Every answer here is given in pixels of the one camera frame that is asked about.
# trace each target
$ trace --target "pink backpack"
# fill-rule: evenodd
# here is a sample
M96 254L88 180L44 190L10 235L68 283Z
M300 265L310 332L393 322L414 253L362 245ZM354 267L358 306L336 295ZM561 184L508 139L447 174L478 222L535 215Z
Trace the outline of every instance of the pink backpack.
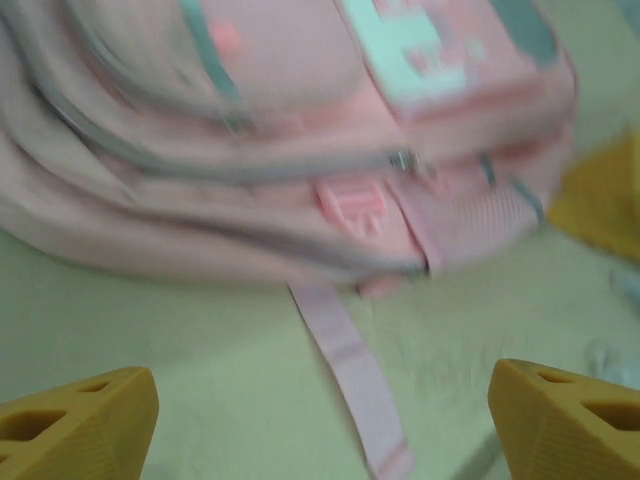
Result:
M327 285L375 295L544 220L577 80L532 1L5 0L0 225L116 272L288 282L372 475L401 478Z

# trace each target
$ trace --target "pink strap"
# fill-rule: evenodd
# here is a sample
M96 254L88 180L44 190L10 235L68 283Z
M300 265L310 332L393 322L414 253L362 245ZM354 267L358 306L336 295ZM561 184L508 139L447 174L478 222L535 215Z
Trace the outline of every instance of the pink strap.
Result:
M311 335L338 381L371 475L401 480L413 470L391 389L331 285L290 285Z

